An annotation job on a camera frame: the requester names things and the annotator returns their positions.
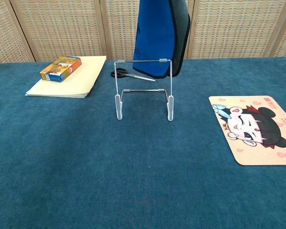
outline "cartoon mouse pad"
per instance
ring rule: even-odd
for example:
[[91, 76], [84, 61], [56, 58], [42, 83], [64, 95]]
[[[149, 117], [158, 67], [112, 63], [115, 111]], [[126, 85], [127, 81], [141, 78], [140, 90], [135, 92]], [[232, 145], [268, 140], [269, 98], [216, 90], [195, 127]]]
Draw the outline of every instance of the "cartoon mouse pad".
[[211, 96], [213, 111], [235, 160], [286, 165], [286, 113], [270, 96]]

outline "cardboard box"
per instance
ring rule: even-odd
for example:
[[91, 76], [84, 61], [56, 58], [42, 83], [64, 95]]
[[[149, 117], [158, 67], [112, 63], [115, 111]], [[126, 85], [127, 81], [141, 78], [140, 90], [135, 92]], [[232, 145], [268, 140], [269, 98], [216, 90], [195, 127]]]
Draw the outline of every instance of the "cardboard box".
[[75, 56], [61, 56], [55, 62], [40, 72], [43, 80], [50, 80], [56, 82], [64, 81], [69, 75], [72, 74], [82, 62], [79, 57]]

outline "scissor blade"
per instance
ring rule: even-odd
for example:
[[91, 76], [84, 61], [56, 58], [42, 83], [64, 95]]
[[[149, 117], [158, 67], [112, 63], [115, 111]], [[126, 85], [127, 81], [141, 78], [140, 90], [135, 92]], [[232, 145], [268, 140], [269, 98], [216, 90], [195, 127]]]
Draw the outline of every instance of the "scissor blade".
[[126, 74], [129, 77], [133, 77], [133, 78], [137, 78], [137, 79], [141, 79], [141, 80], [149, 80], [149, 81], [155, 81], [154, 79], [150, 79], [150, 78], [146, 78], [146, 77], [142, 77], [142, 76], [138, 76], [138, 75], [133, 75], [133, 74]]

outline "scissors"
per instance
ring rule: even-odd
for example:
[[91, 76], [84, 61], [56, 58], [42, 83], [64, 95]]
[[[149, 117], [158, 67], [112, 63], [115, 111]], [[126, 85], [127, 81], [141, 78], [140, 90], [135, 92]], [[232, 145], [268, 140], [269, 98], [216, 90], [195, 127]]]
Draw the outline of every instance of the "scissors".
[[[112, 77], [115, 77], [114, 75], [114, 71], [112, 71], [110, 73], [110, 75]], [[132, 78], [136, 78], [136, 79], [141, 79], [141, 80], [149, 80], [149, 81], [155, 81], [153, 79], [150, 79], [150, 78], [146, 78], [146, 77], [143, 77], [143, 76], [138, 76], [138, 75], [134, 75], [134, 74], [129, 74], [128, 71], [124, 68], [117, 68], [116, 69], [116, 76], [117, 78], [124, 78], [126, 76], [129, 76], [129, 77], [132, 77]]]

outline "blue object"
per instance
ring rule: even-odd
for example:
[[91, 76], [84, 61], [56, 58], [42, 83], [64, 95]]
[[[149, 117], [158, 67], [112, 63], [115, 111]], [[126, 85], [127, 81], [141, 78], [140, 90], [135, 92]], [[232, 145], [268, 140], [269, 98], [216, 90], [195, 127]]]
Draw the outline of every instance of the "blue object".
[[172, 122], [162, 93], [127, 94], [117, 120], [113, 61], [84, 99], [24, 96], [47, 65], [0, 64], [0, 229], [286, 229], [286, 166], [239, 165], [208, 100], [286, 111], [286, 57], [184, 60]]
[[[173, 61], [173, 76], [177, 76], [189, 29], [185, 0], [141, 0], [133, 59], [170, 59]], [[135, 62], [133, 69], [153, 78], [170, 75], [169, 62]]]

